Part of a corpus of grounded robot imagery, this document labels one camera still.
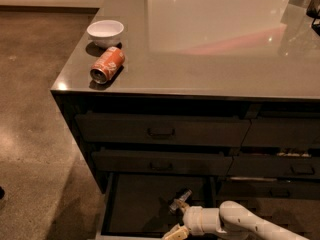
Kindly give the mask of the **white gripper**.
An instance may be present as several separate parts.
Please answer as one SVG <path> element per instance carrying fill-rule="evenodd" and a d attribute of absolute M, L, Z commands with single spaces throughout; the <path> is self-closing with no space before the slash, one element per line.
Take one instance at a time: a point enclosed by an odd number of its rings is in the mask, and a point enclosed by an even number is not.
<path fill-rule="evenodd" d="M 183 223 L 186 227 L 176 224 L 164 234 L 162 240 L 186 240 L 189 232 L 193 236 L 216 234 L 221 228 L 218 208 L 190 207 L 185 201 L 175 199 L 172 204 L 172 212 L 176 213 L 178 210 L 184 213 Z"/>

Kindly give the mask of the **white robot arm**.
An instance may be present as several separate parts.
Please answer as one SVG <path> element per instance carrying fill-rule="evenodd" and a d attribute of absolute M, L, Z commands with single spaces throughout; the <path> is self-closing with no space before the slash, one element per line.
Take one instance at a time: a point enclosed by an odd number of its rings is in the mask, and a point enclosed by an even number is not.
<path fill-rule="evenodd" d="M 176 224 L 162 240 L 186 240 L 190 235 L 209 234 L 221 240 L 246 240 L 250 234 L 259 240 L 309 240 L 258 217 L 234 201 L 224 201 L 218 208 L 189 206 L 179 199 L 174 203 L 183 213 L 183 225 Z"/>

